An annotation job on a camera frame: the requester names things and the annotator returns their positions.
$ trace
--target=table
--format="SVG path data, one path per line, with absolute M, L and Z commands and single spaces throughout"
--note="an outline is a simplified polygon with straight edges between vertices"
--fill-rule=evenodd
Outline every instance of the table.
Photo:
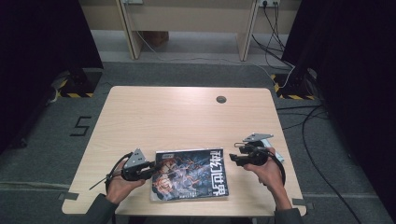
M 245 61 L 259 4 L 257 0 L 144 0 L 127 5 L 116 0 L 132 58 L 143 41 L 137 31 L 235 33 L 239 57 Z
M 226 102 L 217 102 L 224 96 Z M 84 214 L 99 193 L 100 184 L 89 190 L 126 153 L 140 147 L 153 161 L 155 151 L 223 147 L 224 154 L 239 154 L 233 146 L 251 133 L 271 133 L 271 144 L 284 157 L 286 190 L 290 199 L 302 199 L 288 147 L 271 92 L 252 88 L 114 87 L 108 95 L 87 145 L 70 193 L 66 214 Z M 257 176 L 225 157 L 230 196 L 213 201 L 154 203 L 149 200 L 150 180 L 131 192 L 120 204 L 119 215 L 138 216 L 272 216 L 270 192 Z M 298 207 L 301 214 L 305 206 Z

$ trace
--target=magazine cover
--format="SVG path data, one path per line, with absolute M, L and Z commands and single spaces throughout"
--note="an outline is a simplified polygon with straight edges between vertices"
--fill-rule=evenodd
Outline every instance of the magazine cover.
M 157 151 L 152 201 L 228 196 L 222 148 Z

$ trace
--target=person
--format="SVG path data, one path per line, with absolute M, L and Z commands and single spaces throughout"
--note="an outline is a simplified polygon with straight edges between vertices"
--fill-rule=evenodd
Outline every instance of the person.
M 276 151 L 274 148 L 268 147 L 268 149 L 275 155 Z M 271 158 L 268 158 L 268 161 L 262 166 L 246 164 L 244 169 L 256 174 L 259 178 L 259 182 L 263 183 L 272 193 L 276 203 L 276 210 L 274 212 L 276 224 L 303 223 L 300 211 L 297 208 L 292 208 L 291 206 L 288 194 L 282 183 L 280 170 Z M 111 219 L 120 202 L 122 202 L 132 190 L 144 185 L 145 182 L 146 181 L 143 179 L 138 181 L 126 181 L 122 179 L 120 175 L 113 177 L 110 182 L 107 195 L 100 194 L 96 197 L 80 223 L 106 224 Z M 148 217 L 145 224 L 163 223 L 164 221 L 165 219 L 163 219 L 163 217 Z M 206 217 L 200 219 L 197 217 L 193 221 L 194 223 L 197 223 L 197 221 L 203 221 L 204 223 L 230 223 L 227 218 L 216 217 L 213 219 L 206 219 Z

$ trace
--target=person's left hand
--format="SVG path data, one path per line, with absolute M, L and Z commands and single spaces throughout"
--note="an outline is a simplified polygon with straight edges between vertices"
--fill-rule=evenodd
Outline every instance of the person's left hand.
M 122 161 L 118 169 L 121 169 L 125 161 Z M 108 186 L 106 198 L 114 204 L 122 202 L 132 190 L 144 185 L 146 180 L 140 179 L 137 181 L 126 181 L 122 176 L 117 175 L 111 179 L 110 185 Z

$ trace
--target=black sleeve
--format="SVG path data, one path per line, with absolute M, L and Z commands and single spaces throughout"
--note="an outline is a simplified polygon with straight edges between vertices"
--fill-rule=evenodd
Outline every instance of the black sleeve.
M 275 211 L 276 224 L 303 224 L 298 208 Z
M 99 194 L 79 223 L 107 224 L 117 207 L 118 205 L 107 200 L 104 194 Z

